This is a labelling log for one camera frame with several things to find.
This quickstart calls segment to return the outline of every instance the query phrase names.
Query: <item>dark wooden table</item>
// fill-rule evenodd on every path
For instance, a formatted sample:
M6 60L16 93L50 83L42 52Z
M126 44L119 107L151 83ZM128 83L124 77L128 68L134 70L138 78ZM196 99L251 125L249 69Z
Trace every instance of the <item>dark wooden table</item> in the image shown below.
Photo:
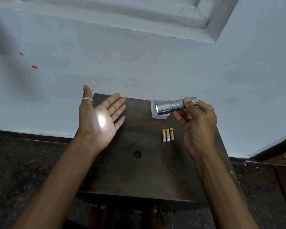
M95 106L107 97L95 94ZM166 120L152 118L148 100L127 98L126 105L124 124L92 164L79 195L119 208L209 207L195 165L184 146L183 127L172 115ZM162 142L162 129L167 128L174 129L174 143ZM215 144L243 196L218 130Z

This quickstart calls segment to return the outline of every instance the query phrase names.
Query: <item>person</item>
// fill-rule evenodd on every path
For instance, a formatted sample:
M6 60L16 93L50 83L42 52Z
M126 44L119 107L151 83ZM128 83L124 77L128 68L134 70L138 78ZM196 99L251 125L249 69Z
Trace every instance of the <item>person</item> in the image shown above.
M83 86L79 107L79 128L46 181L15 222L13 229L62 228L69 207L96 156L111 142L125 121L122 116L126 98L113 94L97 107L92 106L92 92ZM217 117L211 105L199 100L198 108L184 98L186 111L173 112L184 127L184 142L194 160L217 228L258 228L245 201L226 170L214 146ZM87 227L101 229L107 212L105 205L94 204ZM164 215L153 209L149 229L166 227Z

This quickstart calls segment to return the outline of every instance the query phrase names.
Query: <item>ring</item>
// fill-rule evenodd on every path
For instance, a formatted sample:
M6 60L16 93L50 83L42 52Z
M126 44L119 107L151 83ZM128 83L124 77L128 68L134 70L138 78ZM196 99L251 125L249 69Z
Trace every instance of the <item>ring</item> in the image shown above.
M82 99L82 101L83 100L91 100L91 102L92 102L92 104L93 104L93 99L91 99L91 98L89 98L89 97L84 97L83 99Z

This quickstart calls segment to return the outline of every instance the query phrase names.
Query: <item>floor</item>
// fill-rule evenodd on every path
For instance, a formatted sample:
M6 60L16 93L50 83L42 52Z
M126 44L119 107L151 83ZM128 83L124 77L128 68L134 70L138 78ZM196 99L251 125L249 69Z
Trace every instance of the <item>floor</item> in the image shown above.
M0 136L0 228L9 228L38 190L67 144ZM286 204L272 165L233 163L248 208L260 228L286 229ZM68 219L83 224L89 204L75 199ZM168 228L215 228L209 209L166 213ZM140 228L138 213L116 212L113 227L123 219Z

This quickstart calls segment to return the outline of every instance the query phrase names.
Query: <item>person's right arm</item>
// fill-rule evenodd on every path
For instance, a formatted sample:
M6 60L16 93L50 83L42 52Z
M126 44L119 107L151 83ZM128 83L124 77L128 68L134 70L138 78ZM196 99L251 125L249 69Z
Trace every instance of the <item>person's right arm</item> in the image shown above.
M217 117L213 107L199 100L198 107L184 99L186 111L173 112L184 126L184 142L193 158L206 193L214 222L222 229L256 229L245 201L215 149Z

